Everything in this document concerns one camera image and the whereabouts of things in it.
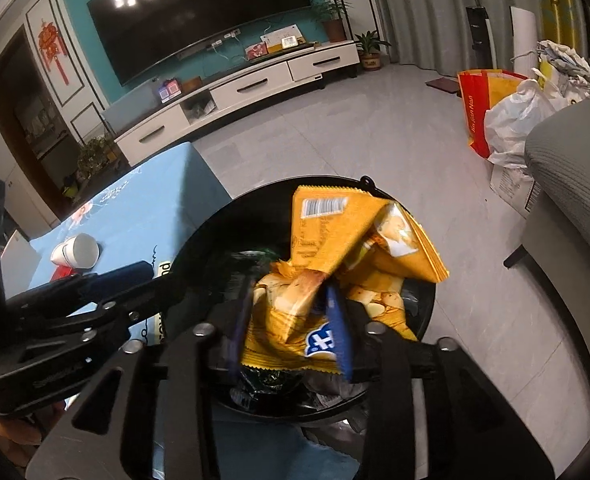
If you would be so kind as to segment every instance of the teal wall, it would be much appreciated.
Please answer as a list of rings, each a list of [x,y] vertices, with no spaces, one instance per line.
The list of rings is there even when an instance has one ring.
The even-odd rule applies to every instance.
[[[109,102],[117,101],[144,80],[154,76],[162,78],[179,77],[180,80],[185,80],[197,75],[207,77],[230,68],[244,60],[244,48],[260,41],[259,37],[267,27],[270,27],[270,32],[296,23],[307,41],[328,41],[324,29],[312,19],[307,10],[288,12],[280,16],[273,16],[269,18],[269,21],[262,20],[241,27],[242,34],[238,37],[239,42],[235,39],[225,40],[217,48],[219,54],[229,59],[225,59],[225,57],[212,51],[202,51],[181,61],[176,57],[172,57],[146,71],[128,85],[122,86],[111,67],[91,15],[88,12],[88,7],[86,7],[86,3],[89,1],[64,0],[64,4],[78,41],[82,46],[84,56]]]

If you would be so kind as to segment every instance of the black tv screen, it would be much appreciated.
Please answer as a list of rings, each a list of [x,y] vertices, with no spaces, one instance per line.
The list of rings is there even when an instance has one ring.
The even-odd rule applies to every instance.
[[[88,9],[124,84],[188,46],[309,5],[309,0],[91,0]]]

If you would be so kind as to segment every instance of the black drawer handle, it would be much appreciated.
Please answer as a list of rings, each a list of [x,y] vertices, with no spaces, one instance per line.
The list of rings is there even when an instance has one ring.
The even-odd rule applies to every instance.
[[[145,136],[143,136],[140,139],[140,142],[142,142],[142,143],[149,142],[150,139],[152,139],[153,137],[159,135],[163,131],[164,131],[164,125],[162,124],[162,126],[160,126],[158,129],[153,130],[150,134],[146,134]]]
[[[318,61],[317,63],[313,63],[313,66],[325,65],[326,63],[332,63],[333,61],[339,61],[342,59],[340,56],[330,57],[328,59]]]
[[[268,83],[268,79],[267,78],[262,79],[261,81],[258,81],[256,83],[252,83],[252,84],[250,84],[248,86],[245,86],[244,88],[238,88],[237,91],[238,92],[245,92],[246,90],[250,90],[251,88],[254,88],[256,86],[263,85],[265,83]]]

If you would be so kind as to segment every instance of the red and yellow shopping bag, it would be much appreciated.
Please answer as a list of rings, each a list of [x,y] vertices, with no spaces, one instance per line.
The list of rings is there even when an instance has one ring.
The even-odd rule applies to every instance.
[[[464,70],[457,74],[464,114],[470,132],[469,145],[481,156],[491,154],[484,136],[484,117],[499,101],[513,94],[525,76],[507,70]]]

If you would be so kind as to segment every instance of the blue tablecloth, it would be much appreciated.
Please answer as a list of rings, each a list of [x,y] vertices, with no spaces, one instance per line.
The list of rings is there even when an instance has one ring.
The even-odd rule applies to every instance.
[[[91,235],[101,247],[93,272],[144,260],[153,263],[159,274],[160,266],[175,258],[187,238],[229,202],[230,196],[194,147],[176,146],[99,193],[50,233],[32,240],[42,259],[30,286],[51,279],[56,268],[51,252],[77,233]],[[89,305],[79,312],[93,308]],[[148,343],[154,343],[154,325],[152,319],[141,322],[131,327],[131,336],[145,335]],[[258,423],[217,407],[213,426],[223,480],[339,480],[353,478],[358,468],[351,457],[313,444],[293,426]],[[164,478],[159,470],[162,463],[163,445],[156,443],[155,478]]]

